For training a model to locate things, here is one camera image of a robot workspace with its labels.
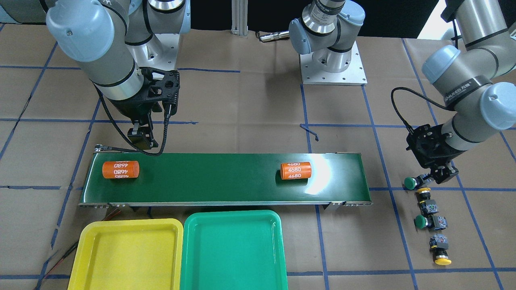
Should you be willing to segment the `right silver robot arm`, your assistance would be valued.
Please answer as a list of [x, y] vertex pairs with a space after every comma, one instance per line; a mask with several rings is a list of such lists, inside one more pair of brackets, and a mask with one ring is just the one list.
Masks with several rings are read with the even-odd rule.
[[2, 0], [1, 21], [45, 24], [96, 87], [111, 123], [107, 100], [131, 120], [127, 134], [115, 129], [134, 151], [164, 150], [178, 107], [178, 43], [166, 47], [158, 36], [190, 31], [189, 0]]

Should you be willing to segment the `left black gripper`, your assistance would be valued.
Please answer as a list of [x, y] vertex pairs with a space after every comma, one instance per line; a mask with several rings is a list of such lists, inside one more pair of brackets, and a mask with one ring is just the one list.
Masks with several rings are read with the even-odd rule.
[[460, 151], [446, 143], [450, 133], [442, 133], [443, 125], [422, 125], [412, 130], [406, 138], [408, 147], [412, 151], [422, 168], [429, 168], [428, 173], [437, 184], [447, 182], [459, 174], [459, 170], [450, 161], [459, 156]]

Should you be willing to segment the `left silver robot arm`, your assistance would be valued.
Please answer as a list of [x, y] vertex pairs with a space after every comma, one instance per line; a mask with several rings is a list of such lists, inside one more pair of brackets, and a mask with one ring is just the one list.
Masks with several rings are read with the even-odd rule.
[[[492, 82], [515, 69], [515, 38], [498, 1], [447, 0], [441, 17], [458, 22], [466, 51], [444, 46], [427, 58], [422, 73], [443, 96], [440, 108], [455, 115], [444, 124], [417, 128], [401, 118], [407, 150], [430, 169], [405, 179], [410, 190], [457, 176], [454, 158], [515, 124], [515, 85]], [[323, 71], [339, 73], [348, 67], [364, 19], [364, 9], [351, 0], [314, 0], [290, 22], [289, 37], [298, 54], [311, 54]]]

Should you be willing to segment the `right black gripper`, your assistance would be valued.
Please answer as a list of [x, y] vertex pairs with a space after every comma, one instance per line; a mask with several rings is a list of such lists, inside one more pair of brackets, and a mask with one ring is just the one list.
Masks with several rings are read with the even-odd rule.
[[164, 116], [177, 113], [179, 100], [179, 71], [164, 71], [156, 68], [143, 68], [144, 82], [142, 88], [132, 97], [125, 100], [110, 100], [116, 109], [131, 119], [133, 127], [128, 130], [127, 137], [131, 143], [141, 150], [153, 148], [153, 134], [150, 125], [151, 112], [162, 112], [158, 103], [161, 101]]

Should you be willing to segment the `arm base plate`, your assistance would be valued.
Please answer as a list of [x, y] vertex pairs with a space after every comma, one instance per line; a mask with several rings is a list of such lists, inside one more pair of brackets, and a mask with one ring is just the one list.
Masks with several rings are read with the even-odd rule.
[[356, 42], [350, 51], [339, 53], [325, 48], [300, 55], [299, 62], [305, 85], [365, 86], [368, 83]]
[[138, 67], [151, 67], [163, 71], [177, 69], [180, 34], [157, 34], [139, 46], [128, 46]]

